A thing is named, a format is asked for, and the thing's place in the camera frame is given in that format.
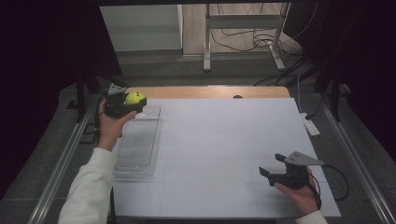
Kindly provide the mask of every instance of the white sleeve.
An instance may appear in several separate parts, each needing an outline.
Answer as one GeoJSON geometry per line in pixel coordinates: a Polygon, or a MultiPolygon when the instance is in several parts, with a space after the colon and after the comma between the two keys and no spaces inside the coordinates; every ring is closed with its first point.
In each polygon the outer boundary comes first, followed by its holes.
{"type": "Polygon", "coordinates": [[[296,219],[297,224],[327,224],[326,219],[321,214],[320,210],[296,219]]]}
{"type": "Polygon", "coordinates": [[[116,162],[112,152],[93,150],[90,161],[79,168],[58,223],[106,223],[116,162]]]}

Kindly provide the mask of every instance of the yellow ball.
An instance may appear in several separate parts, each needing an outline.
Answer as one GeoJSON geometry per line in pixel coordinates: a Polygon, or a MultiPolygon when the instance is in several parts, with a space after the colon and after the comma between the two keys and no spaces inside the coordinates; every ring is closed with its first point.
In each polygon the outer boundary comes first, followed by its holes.
{"type": "Polygon", "coordinates": [[[125,104],[127,105],[135,105],[140,102],[140,100],[146,98],[146,96],[141,92],[131,92],[126,96],[125,104]]]}

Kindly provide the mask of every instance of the hand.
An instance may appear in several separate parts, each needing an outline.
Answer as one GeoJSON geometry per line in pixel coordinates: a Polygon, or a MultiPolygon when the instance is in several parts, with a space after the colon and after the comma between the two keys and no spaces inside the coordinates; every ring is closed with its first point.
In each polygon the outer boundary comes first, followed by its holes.
{"type": "Polygon", "coordinates": [[[108,151],[113,150],[116,145],[117,139],[122,133],[122,128],[124,124],[130,120],[134,119],[136,116],[136,111],[133,111],[120,119],[113,119],[107,116],[105,113],[105,100],[99,104],[99,121],[100,121],[100,140],[98,147],[106,149],[108,151]]]}
{"type": "MultiPolygon", "coordinates": [[[[309,167],[306,167],[306,170],[309,174],[312,174],[312,171],[309,169],[309,167]]],[[[312,175],[309,176],[309,183],[316,187],[312,175]]],[[[291,197],[291,199],[294,200],[294,204],[305,216],[318,211],[315,196],[311,189],[309,189],[307,186],[303,186],[301,189],[290,189],[282,184],[275,183],[275,187],[291,197]]]]}

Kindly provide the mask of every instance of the sleeve cuff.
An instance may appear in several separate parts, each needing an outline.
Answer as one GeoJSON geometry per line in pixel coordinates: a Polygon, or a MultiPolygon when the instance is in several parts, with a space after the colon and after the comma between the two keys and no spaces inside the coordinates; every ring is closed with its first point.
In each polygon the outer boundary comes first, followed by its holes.
{"type": "Polygon", "coordinates": [[[308,214],[304,217],[296,219],[297,224],[315,223],[315,224],[327,224],[326,219],[321,214],[320,210],[308,214]]]}
{"type": "Polygon", "coordinates": [[[117,163],[117,156],[105,149],[96,147],[93,149],[90,161],[87,165],[98,166],[107,170],[113,170],[117,163]]]}

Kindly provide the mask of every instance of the clear plastic container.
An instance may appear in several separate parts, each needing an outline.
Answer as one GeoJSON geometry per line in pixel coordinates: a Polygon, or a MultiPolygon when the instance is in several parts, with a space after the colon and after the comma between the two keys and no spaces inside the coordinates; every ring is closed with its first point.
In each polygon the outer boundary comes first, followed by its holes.
{"type": "Polygon", "coordinates": [[[116,178],[137,178],[154,174],[161,135],[161,108],[145,106],[143,112],[124,125],[113,152],[118,156],[116,178]]]}

